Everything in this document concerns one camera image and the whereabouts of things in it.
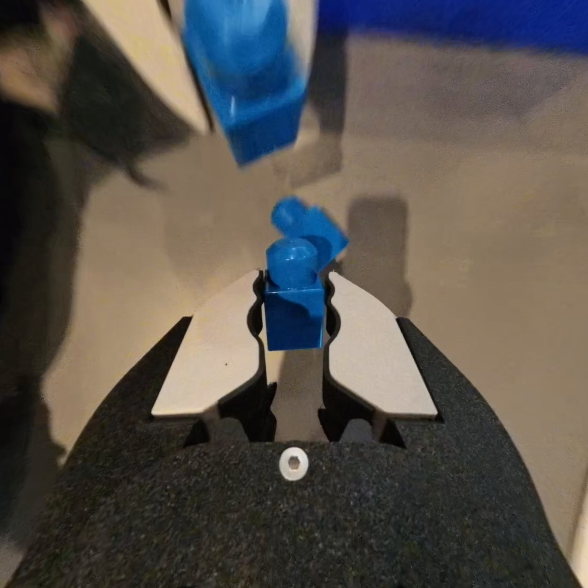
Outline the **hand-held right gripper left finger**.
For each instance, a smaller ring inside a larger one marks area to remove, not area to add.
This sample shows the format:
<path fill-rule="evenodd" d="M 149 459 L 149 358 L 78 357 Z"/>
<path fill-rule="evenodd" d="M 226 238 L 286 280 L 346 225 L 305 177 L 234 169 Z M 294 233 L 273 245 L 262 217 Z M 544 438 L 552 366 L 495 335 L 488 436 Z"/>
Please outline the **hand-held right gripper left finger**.
<path fill-rule="evenodd" d="M 263 327 L 264 273 L 251 270 L 208 299 L 192 316 L 151 408 L 156 420 L 232 418 L 252 442 L 273 442 Z"/>

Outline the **blue mega block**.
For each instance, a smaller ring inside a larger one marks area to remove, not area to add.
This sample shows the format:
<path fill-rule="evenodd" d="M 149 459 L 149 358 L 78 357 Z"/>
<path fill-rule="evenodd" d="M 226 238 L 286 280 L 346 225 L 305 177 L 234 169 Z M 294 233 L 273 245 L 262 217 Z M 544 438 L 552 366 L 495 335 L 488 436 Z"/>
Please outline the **blue mega block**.
<path fill-rule="evenodd" d="M 338 224 L 319 206 L 308 205 L 296 196 L 277 202 L 271 223 L 288 239 L 305 239 L 318 253 L 318 272 L 322 273 L 349 244 Z"/>
<path fill-rule="evenodd" d="M 320 349 L 325 288 L 318 251 L 308 240 L 283 238 L 266 250 L 265 327 L 270 351 Z"/>
<path fill-rule="evenodd" d="M 182 39 L 235 162 L 296 141 L 307 82 L 286 1 L 185 1 Z"/>

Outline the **blue plastic bin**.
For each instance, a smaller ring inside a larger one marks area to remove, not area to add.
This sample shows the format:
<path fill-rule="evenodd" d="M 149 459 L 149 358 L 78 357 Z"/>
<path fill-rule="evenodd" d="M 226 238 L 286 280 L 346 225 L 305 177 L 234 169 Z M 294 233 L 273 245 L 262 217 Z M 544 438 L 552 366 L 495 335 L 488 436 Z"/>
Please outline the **blue plastic bin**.
<path fill-rule="evenodd" d="M 408 36 L 587 54 L 587 1 L 319 1 L 324 33 Z"/>

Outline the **person's left hand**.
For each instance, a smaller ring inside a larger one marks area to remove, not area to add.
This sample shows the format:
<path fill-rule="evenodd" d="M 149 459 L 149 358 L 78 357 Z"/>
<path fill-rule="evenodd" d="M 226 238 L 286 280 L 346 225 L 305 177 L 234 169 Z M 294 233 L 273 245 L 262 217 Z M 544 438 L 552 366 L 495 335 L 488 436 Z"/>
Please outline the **person's left hand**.
<path fill-rule="evenodd" d="M 64 6 L 43 6 L 40 25 L 1 33 L 1 96 L 57 114 L 62 85 L 77 38 L 75 19 Z"/>

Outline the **person's left forearm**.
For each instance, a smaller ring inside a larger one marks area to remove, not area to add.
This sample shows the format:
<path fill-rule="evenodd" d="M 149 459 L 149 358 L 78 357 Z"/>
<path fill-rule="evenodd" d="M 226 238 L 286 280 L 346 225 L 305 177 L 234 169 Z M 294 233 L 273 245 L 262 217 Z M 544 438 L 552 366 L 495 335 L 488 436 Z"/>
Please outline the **person's left forearm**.
<path fill-rule="evenodd" d="M 70 322 L 85 163 L 59 116 L 1 99 L 1 518 L 26 475 L 43 379 Z"/>

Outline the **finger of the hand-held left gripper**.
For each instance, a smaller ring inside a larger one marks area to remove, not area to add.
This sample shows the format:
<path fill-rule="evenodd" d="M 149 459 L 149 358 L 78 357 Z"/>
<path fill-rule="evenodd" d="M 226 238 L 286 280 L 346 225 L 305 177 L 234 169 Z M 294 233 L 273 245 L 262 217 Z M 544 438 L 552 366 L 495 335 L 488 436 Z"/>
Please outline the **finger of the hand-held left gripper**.
<path fill-rule="evenodd" d="M 196 133 L 211 124 L 177 30 L 159 1 L 84 1 L 148 88 Z"/>
<path fill-rule="evenodd" d="M 307 94 L 318 30 L 318 1 L 287 1 L 288 42 L 295 75 Z"/>

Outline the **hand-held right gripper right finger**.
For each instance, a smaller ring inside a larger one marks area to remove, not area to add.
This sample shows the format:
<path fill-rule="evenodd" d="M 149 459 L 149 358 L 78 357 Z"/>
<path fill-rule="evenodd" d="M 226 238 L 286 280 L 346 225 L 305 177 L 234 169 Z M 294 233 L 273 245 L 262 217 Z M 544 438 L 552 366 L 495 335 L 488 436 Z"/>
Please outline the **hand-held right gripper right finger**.
<path fill-rule="evenodd" d="M 338 442 L 352 421 L 377 442 L 402 442 L 399 420 L 437 420 L 438 409 L 396 315 L 341 274 L 326 279 L 321 427 Z"/>

